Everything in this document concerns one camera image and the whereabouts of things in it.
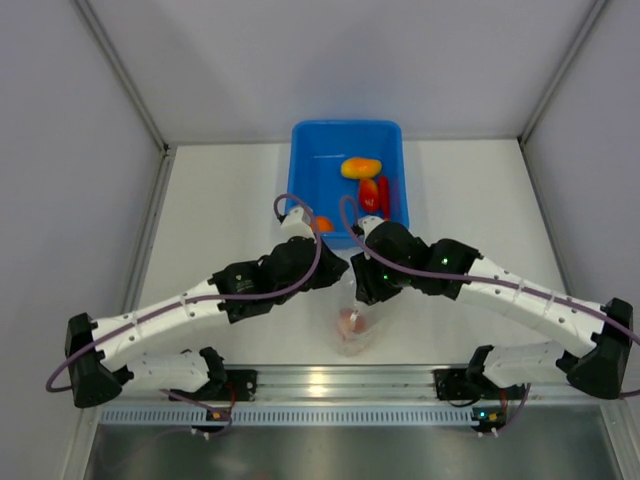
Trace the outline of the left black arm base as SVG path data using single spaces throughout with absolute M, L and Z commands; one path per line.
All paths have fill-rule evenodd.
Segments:
M 216 372 L 197 391 L 202 401 L 250 401 L 257 389 L 258 372 L 254 369 L 226 369 Z

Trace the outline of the pink fake peach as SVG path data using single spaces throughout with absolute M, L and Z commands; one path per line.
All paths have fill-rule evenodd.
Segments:
M 358 310 L 341 309 L 336 322 L 336 331 L 346 339 L 364 334 L 369 329 L 366 317 Z

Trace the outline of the aluminium rail frame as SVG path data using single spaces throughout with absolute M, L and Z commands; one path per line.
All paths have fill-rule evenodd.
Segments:
M 74 402 L 79 408 L 89 408 L 109 402 L 120 395 L 149 395 L 161 392 L 176 401 L 202 401 L 197 391 L 216 372 L 226 369 L 254 369 L 258 372 L 253 398 L 392 398 L 401 396 L 434 397 L 436 389 L 431 366 L 263 366 L 225 368 L 216 363 L 184 358 L 181 364 L 165 367 L 149 360 L 137 366 L 125 366 L 115 373 L 100 373 L 73 388 Z M 526 384 L 498 387 L 489 380 L 466 378 L 479 386 L 481 400 L 521 400 Z

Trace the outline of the clear zip top bag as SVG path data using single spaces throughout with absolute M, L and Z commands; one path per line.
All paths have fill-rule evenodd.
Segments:
M 344 357 L 361 354 L 378 337 L 384 315 L 380 305 L 367 305 L 356 299 L 355 277 L 347 272 L 338 283 L 330 332 L 335 350 Z

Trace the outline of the aluminium corner post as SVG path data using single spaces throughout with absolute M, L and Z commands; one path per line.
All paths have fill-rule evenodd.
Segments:
M 153 144 L 161 153 L 166 153 L 169 145 L 95 8 L 86 0 L 72 0 L 71 5 L 96 43 Z
M 565 78 L 589 41 L 591 34 L 605 15 L 610 4 L 611 2 L 609 0 L 594 0 L 589 2 L 588 9 L 581 19 L 576 32 L 572 35 L 570 42 L 563 51 L 559 63 L 552 71 L 521 133 L 517 137 L 520 147 L 523 147 L 528 142 L 536 127 L 543 119 Z

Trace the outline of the orange yellow fake fruit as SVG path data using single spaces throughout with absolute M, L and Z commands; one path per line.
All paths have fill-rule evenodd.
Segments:
M 376 212 L 379 209 L 380 198 L 378 185 L 371 178 L 363 178 L 358 186 L 358 203 L 361 209 L 368 213 Z

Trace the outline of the blue plastic bin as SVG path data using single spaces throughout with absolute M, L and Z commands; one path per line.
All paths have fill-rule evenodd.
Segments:
M 358 182 L 345 178 L 344 161 L 361 157 L 381 162 L 381 174 L 389 182 L 390 219 L 410 225 L 400 126 L 388 120 L 307 120 L 292 130 L 287 191 L 302 199 L 318 217 L 334 227 L 323 235 L 334 249 L 350 249 L 355 243 L 339 214 L 339 201 L 358 193 Z

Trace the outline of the right aluminium corner post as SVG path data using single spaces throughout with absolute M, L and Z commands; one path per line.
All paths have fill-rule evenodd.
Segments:
M 611 2 L 609 0 L 594 0 L 589 2 L 588 9 L 581 19 L 576 32 L 572 35 L 570 42 L 563 51 L 559 63 L 552 71 L 521 133 L 517 137 L 520 147 L 523 147 L 528 142 L 536 127 L 543 119 L 565 78 L 589 41 L 591 34 L 605 15 L 610 4 Z

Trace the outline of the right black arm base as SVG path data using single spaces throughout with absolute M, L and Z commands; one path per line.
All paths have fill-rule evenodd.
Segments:
M 471 402 L 484 397 L 482 389 L 466 378 L 464 368 L 436 369 L 433 371 L 433 379 L 439 400 Z

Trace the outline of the red fake chili pepper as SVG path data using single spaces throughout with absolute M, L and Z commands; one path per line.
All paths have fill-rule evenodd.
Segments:
M 378 192 L 382 217 L 385 221 L 389 221 L 391 218 L 390 185 L 386 176 L 380 175 L 378 177 Z

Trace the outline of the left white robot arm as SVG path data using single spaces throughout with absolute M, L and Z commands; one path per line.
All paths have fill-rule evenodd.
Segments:
M 228 374 L 206 335 L 265 315 L 299 292 L 331 287 L 347 269 L 324 242 L 293 237 L 147 308 L 102 319 L 76 315 L 65 343 L 73 403 L 84 409 L 157 390 L 175 400 L 226 400 Z

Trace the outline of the round orange fake orange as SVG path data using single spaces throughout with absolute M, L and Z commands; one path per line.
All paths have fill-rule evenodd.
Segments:
M 334 225 L 331 220 L 324 216 L 316 217 L 314 229 L 320 233 L 331 233 L 335 231 Z

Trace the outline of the left aluminium corner post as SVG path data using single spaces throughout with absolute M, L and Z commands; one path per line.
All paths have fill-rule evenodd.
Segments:
M 96 43 L 153 144 L 161 153 L 166 153 L 169 145 L 95 8 L 86 0 L 72 0 L 71 5 Z

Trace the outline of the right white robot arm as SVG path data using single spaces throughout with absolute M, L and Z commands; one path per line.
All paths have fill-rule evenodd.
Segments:
M 544 337 L 516 347 L 478 347 L 465 372 L 480 397 L 520 384 L 567 383 L 595 398 L 624 397 L 633 308 L 598 304 L 543 288 L 453 239 L 426 244 L 403 225 L 367 216 L 351 229 L 362 251 L 351 259 L 356 297 L 385 302 L 406 288 L 490 310 Z

